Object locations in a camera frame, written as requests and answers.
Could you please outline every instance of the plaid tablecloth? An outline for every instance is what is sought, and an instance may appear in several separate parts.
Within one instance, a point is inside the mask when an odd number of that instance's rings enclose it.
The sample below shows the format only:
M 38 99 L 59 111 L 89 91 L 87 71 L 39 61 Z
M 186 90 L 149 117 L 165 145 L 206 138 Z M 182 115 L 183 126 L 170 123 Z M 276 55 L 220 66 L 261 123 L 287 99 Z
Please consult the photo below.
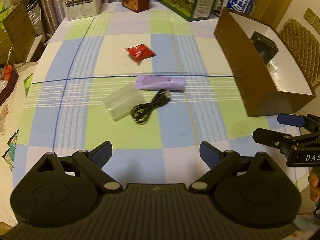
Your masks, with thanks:
M 125 185 L 179 183 L 187 186 L 208 167 L 199 144 L 241 155 L 268 152 L 302 190 L 307 168 L 287 168 L 285 157 L 254 143 L 257 128 L 298 135 L 275 116 L 248 118 L 232 72 L 213 31 L 217 18 L 187 22 L 159 3 L 134 13 L 120 3 L 103 5 L 102 13 L 63 21 L 47 46 L 27 98 L 20 124 L 13 184 L 49 151 L 58 156 L 93 149 L 109 140 L 114 149 L 103 167 Z M 138 65 L 125 48 L 146 44 L 156 56 Z M 155 110 L 145 125 L 130 116 L 114 122 L 102 100 L 135 81 L 139 73 L 182 75 L 184 93 Z M 155 95 L 143 91 L 146 101 Z

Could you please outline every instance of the wall outlet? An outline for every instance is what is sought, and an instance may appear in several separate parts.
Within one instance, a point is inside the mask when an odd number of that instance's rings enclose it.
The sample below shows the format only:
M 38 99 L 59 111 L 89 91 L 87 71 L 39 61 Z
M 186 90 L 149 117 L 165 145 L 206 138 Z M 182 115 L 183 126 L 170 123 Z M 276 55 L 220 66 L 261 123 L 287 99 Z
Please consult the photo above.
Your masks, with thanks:
M 316 18 L 312 26 L 320 34 L 320 17 Z
M 310 9 L 308 8 L 306 10 L 306 13 L 304 14 L 303 18 L 311 25 L 315 22 L 317 15 Z

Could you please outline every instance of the red candy wrapper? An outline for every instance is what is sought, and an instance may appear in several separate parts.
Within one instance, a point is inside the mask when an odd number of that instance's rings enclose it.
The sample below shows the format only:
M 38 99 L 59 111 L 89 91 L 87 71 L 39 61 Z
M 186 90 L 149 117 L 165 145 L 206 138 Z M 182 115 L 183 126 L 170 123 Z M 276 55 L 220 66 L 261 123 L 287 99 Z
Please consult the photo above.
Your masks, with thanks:
M 140 44 L 138 46 L 135 46 L 133 48 L 128 48 L 126 49 L 130 56 L 136 61 L 140 62 L 141 60 L 147 58 L 147 57 L 152 57 L 155 56 L 156 54 L 149 49 L 146 45 Z

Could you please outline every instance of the cable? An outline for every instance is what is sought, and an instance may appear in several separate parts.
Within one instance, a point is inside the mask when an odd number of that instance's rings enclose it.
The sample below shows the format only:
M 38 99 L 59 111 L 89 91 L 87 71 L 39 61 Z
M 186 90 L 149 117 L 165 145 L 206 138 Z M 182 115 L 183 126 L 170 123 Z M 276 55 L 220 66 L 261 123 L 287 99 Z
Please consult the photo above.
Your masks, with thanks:
M 150 103 L 140 104 L 135 106 L 131 110 L 131 116 L 135 122 L 140 124 L 145 124 L 153 110 L 160 106 L 164 106 L 170 101 L 170 92 L 169 90 L 161 89 Z

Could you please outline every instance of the quilted cushion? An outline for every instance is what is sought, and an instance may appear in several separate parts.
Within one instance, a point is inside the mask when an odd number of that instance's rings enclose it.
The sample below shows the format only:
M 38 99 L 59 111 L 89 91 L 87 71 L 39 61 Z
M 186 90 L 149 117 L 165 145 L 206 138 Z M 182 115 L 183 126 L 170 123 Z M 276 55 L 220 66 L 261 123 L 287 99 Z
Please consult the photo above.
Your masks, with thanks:
M 320 43 L 297 20 L 289 20 L 279 33 L 295 55 L 313 88 L 320 85 Z

